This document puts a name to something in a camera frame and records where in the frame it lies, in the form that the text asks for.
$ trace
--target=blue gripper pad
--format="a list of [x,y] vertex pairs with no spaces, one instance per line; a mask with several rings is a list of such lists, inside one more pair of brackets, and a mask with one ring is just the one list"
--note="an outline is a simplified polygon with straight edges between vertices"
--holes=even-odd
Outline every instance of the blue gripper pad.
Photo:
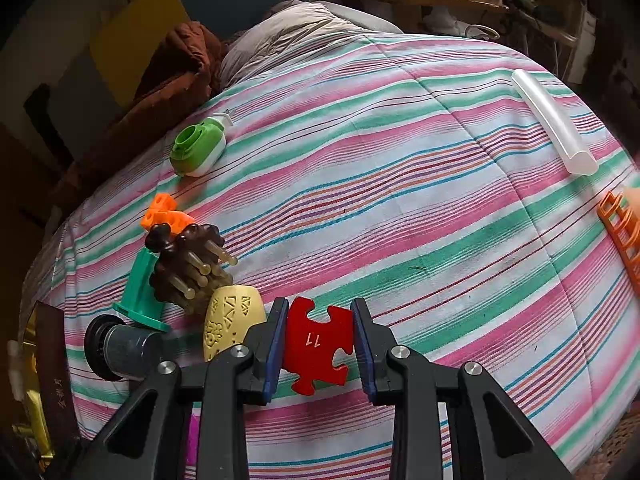
[[264,387],[262,388],[262,396],[267,404],[271,402],[271,397],[278,387],[278,377],[280,375],[280,367],[282,366],[282,357],[284,355],[285,330],[287,327],[287,316],[289,314],[289,301],[284,298],[277,298],[273,302],[271,311],[269,312],[270,322],[272,316],[277,316],[276,327],[273,333],[273,339],[269,348],[266,362],[266,373],[264,378]]
[[353,345],[356,349],[356,359],[358,361],[362,389],[367,394],[367,397],[369,397],[369,402],[375,404],[378,391],[376,389],[373,355],[369,347],[367,333],[364,330],[364,323],[362,322],[356,300],[351,301],[350,309],[353,313]]

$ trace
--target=pillow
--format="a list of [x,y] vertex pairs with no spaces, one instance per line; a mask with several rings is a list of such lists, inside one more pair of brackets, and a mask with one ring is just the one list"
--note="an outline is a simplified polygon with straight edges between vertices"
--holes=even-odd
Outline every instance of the pillow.
[[376,30],[378,32],[391,32],[393,34],[402,34],[402,30],[387,20],[369,14],[368,12],[362,12],[361,10],[351,9],[343,5],[334,4],[331,2],[317,2],[323,4],[329,12],[348,20],[349,22],[358,25],[362,28],[368,28],[369,30]]
[[222,62],[222,88],[267,69],[265,62],[289,45],[342,30],[362,30],[318,3],[297,2],[249,29],[233,43]]

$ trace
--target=orange toy block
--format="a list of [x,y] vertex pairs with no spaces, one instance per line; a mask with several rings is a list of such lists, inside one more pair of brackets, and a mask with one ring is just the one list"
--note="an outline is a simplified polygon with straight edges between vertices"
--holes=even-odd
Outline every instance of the orange toy block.
[[171,233],[179,235],[189,224],[195,223],[193,217],[182,211],[174,211],[177,204],[168,193],[157,193],[153,202],[146,210],[140,225],[149,231],[156,224],[167,223],[171,226]]
[[168,193],[156,193],[153,202],[149,206],[154,211],[175,211],[178,205]]
[[171,226],[172,235],[179,235],[187,225],[195,224],[196,221],[193,217],[182,211],[152,211],[151,215],[147,212],[142,222],[140,222],[140,225],[149,230],[151,226],[165,223]]
[[636,294],[640,294],[640,222],[631,206],[621,206],[623,195],[608,192],[596,207],[615,243]]

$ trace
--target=white cap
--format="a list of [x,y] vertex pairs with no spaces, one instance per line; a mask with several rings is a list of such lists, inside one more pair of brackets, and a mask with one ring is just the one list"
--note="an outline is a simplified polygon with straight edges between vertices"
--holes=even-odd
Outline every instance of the white cap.
[[222,124],[222,129],[224,130],[228,126],[233,126],[234,122],[231,120],[231,116],[229,114],[211,114],[209,119],[214,119],[220,124]]

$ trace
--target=orange plastic rack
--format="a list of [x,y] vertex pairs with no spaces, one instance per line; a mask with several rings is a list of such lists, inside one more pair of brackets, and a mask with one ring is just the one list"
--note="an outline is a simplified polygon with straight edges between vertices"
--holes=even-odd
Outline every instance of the orange plastic rack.
[[634,291],[640,294],[640,222],[632,209],[621,206],[623,194],[608,192],[597,206],[598,216],[615,243],[631,279]]

